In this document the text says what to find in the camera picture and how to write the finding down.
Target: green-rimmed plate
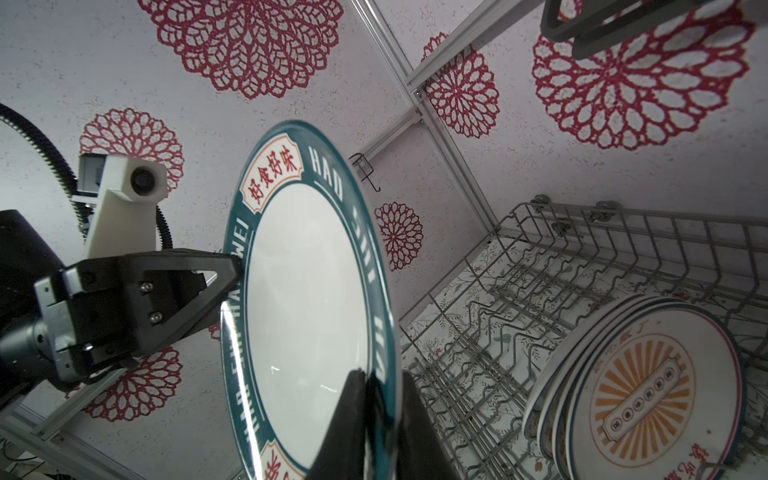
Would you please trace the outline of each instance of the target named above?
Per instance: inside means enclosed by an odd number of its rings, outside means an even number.
[[[390,478],[400,416],[397,337],[385,263],[355,177],[317,129],[288,121],[247,161],[224,252],[243,280],[222,305],[230,416],[250,478],[303,478],[347,374],[374,379],[379,412],[366,465]]]

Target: red doily pattern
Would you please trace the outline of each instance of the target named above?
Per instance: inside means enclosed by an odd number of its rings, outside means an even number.
[[[214,340],[221,340],[221,325],[216,322],[213,325],[208,327],[208,333],[210,334],[210,338]]]
[[[561,15],[580,10],[581,0],[566,0]],[[718,0],[585,60],[571,58],[572,42],[540,37],[536,95],[583,143],[663,145],[728,104],[733,81],[749,70],[744,43],[754,29],[733,0]]]
[[[83,411],[110,422],[149,415],[176,395],[181,367],[179,352],[168,346],[145,357],[136,369],[104,390]]]
[[[81,154],[118,154],[156,161],[168,172],[168,191],[184,176],[184,156],[176,133],[146,112],[112,109],[96,115],[80,136]]]
[[[429,39],[424,57],[447,35]],[[457,134],[480,138],[496,125],[498,90],[485,57],[469,45],[438,70],[425,84],[429,101],[440,118]]]
[[[405,204],[392,202],[374,210],[389,257],[389,269],[400,270],[419,255],[422,248],[422,222]]]
[[[246,98],[305,88],[339,43],[339,0],[138,0],[184,68]]]

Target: stack of plates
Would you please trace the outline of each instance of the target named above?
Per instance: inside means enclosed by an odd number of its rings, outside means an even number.
[[[632,295],[581,321],[531,389],[523,433],[563,478],[693,478],[736,447],[738,350],[706,310]],[[701,478],[721,474],[701,467]]]

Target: cable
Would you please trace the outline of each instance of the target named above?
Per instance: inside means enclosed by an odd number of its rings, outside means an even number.
[[[6,460],[10,462],[29,462],[30,460],[34,460],[37,458],[37,456],[29,457],[29,458],[11,458],[8,456],[8,453],[5,452],[5,447],[8,446],[8,440],[4,440],[2,443],[2,456],[5,457]]]
[[[72,169],[64,157],[61,156],[58,149],[40,129],[21,114],[3,104],[0,104],[0,120],[16,130],[43,157],[43,161],[51,168],[54,177],[58,180],[58,184],[61,185],[67,198],[77,193],[78,182]],[[69,203],[74,208],[74,214],[78,217],[78,222],[80,223],[80,230],[83,233],[83,237],[85,237],[88,232],[85,226],[88,225],[88,216],[92,213],[91,209],[84,204],[72,200],[69,200]]]
[[[42,466],[43,466],[43,464],[45,464],[45,462],[42,462],[42,463],[38,463],[38,466],[34,467],[34,468],[33,468],[32,470],[30,470],[29,472],[26,472],[24,475],[22,475],[22,478],[24,478],[25,476],[27,476],[27,475],[29,475],[30,473],[34,472],[34,471],[35,471],[35,470],[37,470],[38,468],[42,467]]]
[[[157,224],[157,232],[160,234],[160,245],[163,250],[168,250],[174,247],[174,240],[170,237],[170,228],[168,223],[163,217],[163,212],[160,211],[160,207],[157,207],[154,213],[154,222]]]

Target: wire dish rack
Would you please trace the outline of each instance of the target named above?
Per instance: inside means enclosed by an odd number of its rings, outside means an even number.
[[[515,207],[424,295],[417,307],[425,309],[400,324],[402,364],[460,476],[559,478],[521,433],[528,393],[580,321],[641,292],[700,305],[733,333],[747,405],[724,478],[764,478],[768,221],[542,198]]]

